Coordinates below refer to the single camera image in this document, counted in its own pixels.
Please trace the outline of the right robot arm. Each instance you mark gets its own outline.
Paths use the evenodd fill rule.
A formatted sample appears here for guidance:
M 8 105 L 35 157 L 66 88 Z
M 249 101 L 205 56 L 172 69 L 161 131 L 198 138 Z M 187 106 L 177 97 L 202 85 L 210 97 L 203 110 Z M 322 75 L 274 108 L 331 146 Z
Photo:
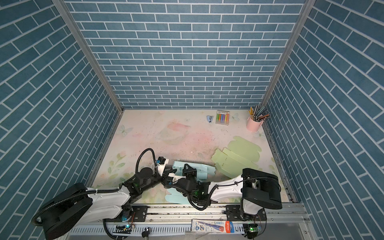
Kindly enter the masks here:
M 223 182 L 198 181 L 198 170 L 189 164 L 184 165 L 181 176 L 174 172 L 163 181 L 164 188 L 175 189 L 198 211 L 229 198 L 240 198 L 241 211 L 248 215 L 256 215 L 262 208 L 283 208 L 279 179 L 266 172 L 245 168 L 241 175 Z

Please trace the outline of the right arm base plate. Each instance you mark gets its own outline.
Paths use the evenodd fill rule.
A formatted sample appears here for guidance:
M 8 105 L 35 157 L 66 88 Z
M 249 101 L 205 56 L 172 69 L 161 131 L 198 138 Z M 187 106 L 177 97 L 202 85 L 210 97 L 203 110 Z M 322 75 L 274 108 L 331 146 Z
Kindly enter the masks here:
M 246 214 L 241 204 L 226 205 L 224 214 L 228 221 L 266 221 L 267 216 L 264 209 L 259 210 L 256 214 Z

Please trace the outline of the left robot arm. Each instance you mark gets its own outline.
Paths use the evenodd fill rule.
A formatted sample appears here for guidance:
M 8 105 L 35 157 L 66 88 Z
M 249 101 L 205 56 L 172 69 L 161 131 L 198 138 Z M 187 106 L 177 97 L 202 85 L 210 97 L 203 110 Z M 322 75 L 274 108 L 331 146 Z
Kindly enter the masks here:
M 145 191 L 175 172 L 175 169 L 166 167 L 162 173 L 154 174 L 151 168 L 143 168 L 114 189 L 99 190 L 86 188 L 82 183 L 74 184 L 45 203 L 33 216 L 31 223 L 43 228 L 47 240 L 54 240 L 79 224 L 115 219 L 122 211 L 130 211 L 132 204 Z

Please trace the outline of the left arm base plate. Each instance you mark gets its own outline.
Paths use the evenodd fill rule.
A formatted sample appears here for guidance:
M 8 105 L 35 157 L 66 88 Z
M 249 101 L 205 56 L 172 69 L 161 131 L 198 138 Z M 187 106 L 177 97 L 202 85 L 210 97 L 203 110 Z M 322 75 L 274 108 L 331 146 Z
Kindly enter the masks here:
M 119 220 L 121 222 L 144 222 L 147 217 L 148 206 L 132 206 L 130 208 L 123 209 Z

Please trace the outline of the light blue paper box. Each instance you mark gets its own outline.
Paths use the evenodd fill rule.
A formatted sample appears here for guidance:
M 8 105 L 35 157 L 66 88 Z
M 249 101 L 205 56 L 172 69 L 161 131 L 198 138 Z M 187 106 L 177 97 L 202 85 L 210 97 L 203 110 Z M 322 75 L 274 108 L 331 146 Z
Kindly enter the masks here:
M 163 171 L 162 184 L 177 186 L 167 189 L 169 193 L 165 196 L 166 201 L 182 205 L 193 203 L 197 208 L 210 205 L 210 183 L 206 180 L 215 172 L 216 169 L 209 165 L 175 161 Z

